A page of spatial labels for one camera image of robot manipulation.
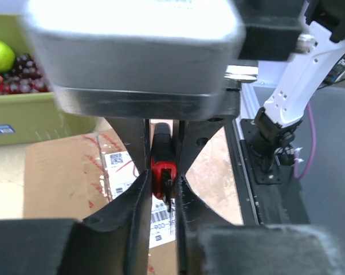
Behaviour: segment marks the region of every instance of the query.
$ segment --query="lime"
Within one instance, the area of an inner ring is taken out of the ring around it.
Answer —
[[[15,60],[15,54],[12,49],[0,41],[0,73],[7,72],[12,68]]]

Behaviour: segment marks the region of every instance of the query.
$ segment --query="table surface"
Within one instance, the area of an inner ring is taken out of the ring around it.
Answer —
[[[259,105],[274,88],[255,87]],[[313,165],[301,181],[301,197],[315,225],[326,227],[345,251],[345,88],[324,88],[311,99],[317,145]],[[311,150],[308,115],[295,132],[294,146],[301,147],[300,171]]]

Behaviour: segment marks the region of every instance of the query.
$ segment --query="white label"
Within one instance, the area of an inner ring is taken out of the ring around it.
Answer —
[[[128,152],[105,155],[113,199],[125,192],[138,177],[138,171]],[[150,248],[175,240],[175,202],[167,212],[163,201],[152,196]]]
[[[14,133],[14,129],[9,124],[0,124],[0,135],[6,133]]]

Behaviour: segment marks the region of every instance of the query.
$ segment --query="metal bracket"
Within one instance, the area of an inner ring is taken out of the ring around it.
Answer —
[[[225,99],[216,115],[205,121],[174,120],[172,140],[179,173],[187,173],[207,142],[225,124],[232,123],[240,114],[241,83],[231,80]]]
[[[264,172],[262,169],[263,158],[254,153],[251,149],[249,141],[253,139],[253,136],[257,133],[258,128],[252,123],[252,120],[242,119],[240,121],[242,134],[247,146],[248,158],[251,162],[253,173],[257,184],[284,184],[288,181],[291,175],[291,170],[282,169],[278,159],[274,160],[271,170]]]

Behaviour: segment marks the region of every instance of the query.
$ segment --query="plastic crate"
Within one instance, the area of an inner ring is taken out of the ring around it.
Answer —
[[[16,55],[29,50],[15,15],[0,14],[0,40]],[[41,142],[91,132],[96,117],[57,109],[53,93],[0,96],[0,145]]]

